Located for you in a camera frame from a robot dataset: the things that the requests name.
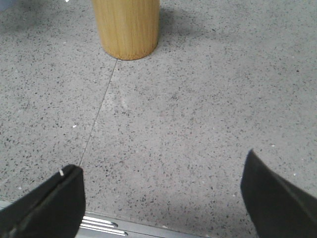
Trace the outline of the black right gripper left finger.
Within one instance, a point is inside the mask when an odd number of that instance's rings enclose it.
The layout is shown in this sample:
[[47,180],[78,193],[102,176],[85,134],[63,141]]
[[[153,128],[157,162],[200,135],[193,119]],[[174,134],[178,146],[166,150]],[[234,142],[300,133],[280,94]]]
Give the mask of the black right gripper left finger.
[[82,168],[67,165],[0,212],[2,238],[74,238],[85,215]]

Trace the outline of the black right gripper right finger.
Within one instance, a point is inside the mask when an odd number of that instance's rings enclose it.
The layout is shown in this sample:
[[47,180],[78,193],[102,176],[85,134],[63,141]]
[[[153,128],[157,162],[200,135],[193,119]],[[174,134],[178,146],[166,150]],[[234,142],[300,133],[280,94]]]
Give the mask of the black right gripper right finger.
[[258,237],[317,236],[317,199],[269,169],[253,150],[246,157],[240,187]]

